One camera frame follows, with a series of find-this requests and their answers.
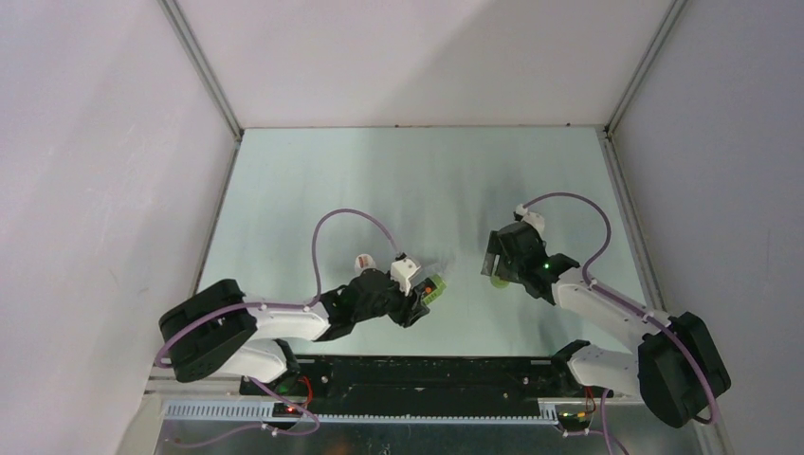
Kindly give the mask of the green bottle cap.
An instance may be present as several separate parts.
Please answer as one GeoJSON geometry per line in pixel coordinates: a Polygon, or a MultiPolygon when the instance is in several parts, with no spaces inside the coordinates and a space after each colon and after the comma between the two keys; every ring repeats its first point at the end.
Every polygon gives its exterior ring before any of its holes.
{"type": "Polygon", "coordinates": [[[504,280],[498,276],[491,276],[489,279],[491,284],[498,289],[504,289],[511,284],[511,282],[504,280]]]}

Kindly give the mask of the green pill bottle black label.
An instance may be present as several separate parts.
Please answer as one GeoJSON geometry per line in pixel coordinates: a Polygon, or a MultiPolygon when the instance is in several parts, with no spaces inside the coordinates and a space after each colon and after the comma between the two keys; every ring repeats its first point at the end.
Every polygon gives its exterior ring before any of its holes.
{"type": "Polygon", "coordinates": [[[447,284],[439,274],[433,274],[419,283],[421,302],[429,306],[437,300],[446,290],[447,284]]]}

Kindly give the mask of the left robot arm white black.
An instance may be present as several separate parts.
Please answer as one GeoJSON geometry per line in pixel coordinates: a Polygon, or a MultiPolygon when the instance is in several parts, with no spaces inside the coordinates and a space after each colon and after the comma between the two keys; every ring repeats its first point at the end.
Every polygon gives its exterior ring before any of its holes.
{"type": "Polygon", "coordinates": [[[289,342],[332,341],[364,321],[389,318],[413,326],[445,290],[433,274],[404,292],[390,273],[366,269],[314,303],[256,301],[237,281],[224,279],[178,304],[158,322],[164,344],[155,365],[180,383],[214,373],[253,378],[277,394],[298,387],[300,368],[289,342]]]}

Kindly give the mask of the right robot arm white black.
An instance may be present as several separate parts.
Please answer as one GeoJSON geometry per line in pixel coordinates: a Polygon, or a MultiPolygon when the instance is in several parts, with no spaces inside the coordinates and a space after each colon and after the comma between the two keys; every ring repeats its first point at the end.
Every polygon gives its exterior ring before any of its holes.
{"type": "Polygon", "coordinates": [[[562,395],[590,386],[638,397],[660,421],[681,428],[732,386],[701,318],[652,311],[585,278],[574,259],[548,254],[537,229],[524,221],[490,232],[482,272],[521,285],[530,297],[592,322],[625,346],[617,352],[576,340],[559,350],[551,381],[562,395]]]}

